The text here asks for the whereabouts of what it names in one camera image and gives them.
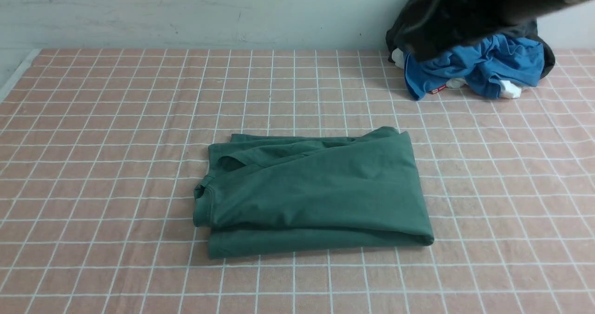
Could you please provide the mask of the blurred black robot arm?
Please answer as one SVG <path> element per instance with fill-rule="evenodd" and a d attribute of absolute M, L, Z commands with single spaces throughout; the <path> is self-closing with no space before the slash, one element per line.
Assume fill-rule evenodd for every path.
<path fill-rule="evenodd" d="M 417 0 L 398 35 L 419 61 L 591 0 Z"/>

